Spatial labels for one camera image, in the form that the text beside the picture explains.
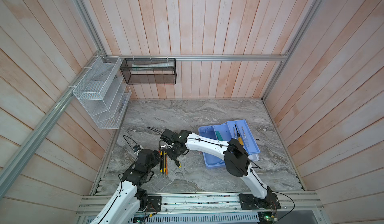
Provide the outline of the black hex key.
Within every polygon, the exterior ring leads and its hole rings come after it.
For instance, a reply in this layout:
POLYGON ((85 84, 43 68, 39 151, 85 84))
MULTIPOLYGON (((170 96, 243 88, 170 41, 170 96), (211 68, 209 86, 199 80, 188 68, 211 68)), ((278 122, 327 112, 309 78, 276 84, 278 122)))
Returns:
POLYGON ((167 145, 161 145, 159 144, 159 152, 161 153, 163 150, 165 150, 167 145))

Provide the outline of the orange handled screwdriver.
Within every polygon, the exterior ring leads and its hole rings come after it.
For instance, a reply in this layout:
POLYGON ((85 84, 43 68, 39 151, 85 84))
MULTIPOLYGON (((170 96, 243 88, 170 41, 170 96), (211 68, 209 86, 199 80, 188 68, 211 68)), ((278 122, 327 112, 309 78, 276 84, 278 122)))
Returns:
POLYGON ((164 175, 166 176, 166 178, 168 177, 168 155, 166 152, 164 152, 164 175))

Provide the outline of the teal utility knife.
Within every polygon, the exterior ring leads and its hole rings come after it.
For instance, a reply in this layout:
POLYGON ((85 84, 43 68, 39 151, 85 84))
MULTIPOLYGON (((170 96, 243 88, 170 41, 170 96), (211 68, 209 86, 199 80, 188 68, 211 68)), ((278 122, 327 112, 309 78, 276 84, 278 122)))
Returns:
POLYGON ((223 140, 224 140, 223 137, 222 137, 222 135, 220 134, 219 131, 216 131, 216 135, 217 135, 217 139, 218 139, 219 141, 223 141, 223 140))

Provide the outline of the yellow black utility knife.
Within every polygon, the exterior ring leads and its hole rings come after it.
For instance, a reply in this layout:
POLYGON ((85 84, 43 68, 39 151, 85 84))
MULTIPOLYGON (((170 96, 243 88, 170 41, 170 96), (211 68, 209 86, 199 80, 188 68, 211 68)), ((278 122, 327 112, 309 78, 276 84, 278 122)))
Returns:
POLYGON ((163 154, 163 151, 160 151, 160 155, 161 155, 161 164, 160 164, 160 166, 161 166, 161 173, 162 173, 162 175, 164 174, 164 154, 163 154))

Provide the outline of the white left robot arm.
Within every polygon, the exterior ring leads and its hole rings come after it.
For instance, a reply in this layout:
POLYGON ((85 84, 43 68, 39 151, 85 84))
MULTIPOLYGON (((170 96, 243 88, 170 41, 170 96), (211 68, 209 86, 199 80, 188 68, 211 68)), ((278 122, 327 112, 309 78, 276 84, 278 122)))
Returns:
POLYGON ((93 224, 126 224, 137 211, 144 209, 148 192, 141 186, 147 182, 152 169, 161 162, 159 151, 142 149, 135 161, 128 167, 120 178, 120 184, 100 211, 93 219, 93 224))

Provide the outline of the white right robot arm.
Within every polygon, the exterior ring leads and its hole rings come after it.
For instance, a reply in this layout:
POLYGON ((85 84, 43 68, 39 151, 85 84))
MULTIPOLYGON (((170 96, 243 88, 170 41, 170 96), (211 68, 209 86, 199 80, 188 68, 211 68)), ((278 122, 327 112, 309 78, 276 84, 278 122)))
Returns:
POLYGON ((162 133, 160 139, 167 143, 164 152, 171 160, 175 161, 177 166, 181 166, 178 157, 188 150, 216 156, 225 162, 226 169, 231 175, 244 181, 251 190, 254 200, 267 206, 270 204, 272 190, 253 171, 252 161, 238 140, 219 141, 199 136, 187 130, 176 133, 169 129, 162 133))

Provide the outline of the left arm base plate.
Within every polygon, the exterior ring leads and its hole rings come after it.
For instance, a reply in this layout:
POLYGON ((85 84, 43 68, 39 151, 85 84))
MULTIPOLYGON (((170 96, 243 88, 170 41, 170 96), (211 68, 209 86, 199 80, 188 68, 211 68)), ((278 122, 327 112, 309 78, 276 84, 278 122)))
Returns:
POLYGON ((139 212, 158 213, 162 207, 162 196, 149 196, 140 199, 139 212))

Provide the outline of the aluminium front rail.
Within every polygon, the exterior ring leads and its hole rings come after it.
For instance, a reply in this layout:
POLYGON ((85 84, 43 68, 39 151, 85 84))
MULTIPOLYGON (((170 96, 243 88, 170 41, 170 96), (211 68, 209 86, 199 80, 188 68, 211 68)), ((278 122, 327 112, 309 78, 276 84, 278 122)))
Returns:
MULTIPOLYGON (((162 207, 158 214, 195 213, 237 213, 245 212, 240 205, 238 193, 187 193, 160 194, 162 207)), ((84 196, 76 216, 96 216, 110 200, 111 195, 84 196)), ((319 196, 310 191, 288 191, 278 194, 281 209, 284 211, 324 210, 319 196)))

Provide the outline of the black mesh wall basket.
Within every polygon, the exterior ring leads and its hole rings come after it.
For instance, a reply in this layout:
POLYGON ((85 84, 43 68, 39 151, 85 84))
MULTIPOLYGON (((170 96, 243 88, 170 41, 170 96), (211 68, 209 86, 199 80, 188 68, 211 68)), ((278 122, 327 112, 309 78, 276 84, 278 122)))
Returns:
POLYGON ((124 58, 120 71, 129 85, 177 83, 177 67, 174 58, 124 58))

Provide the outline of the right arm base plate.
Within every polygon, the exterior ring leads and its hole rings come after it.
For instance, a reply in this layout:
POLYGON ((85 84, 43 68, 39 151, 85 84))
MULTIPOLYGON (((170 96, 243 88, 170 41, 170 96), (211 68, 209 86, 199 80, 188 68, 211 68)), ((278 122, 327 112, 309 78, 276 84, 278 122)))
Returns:
POLYGON ((259 199, 252 194, 239 194, 242 210, 278 210, 281 204, 276 194, 267 194, 266 198, 259 199))

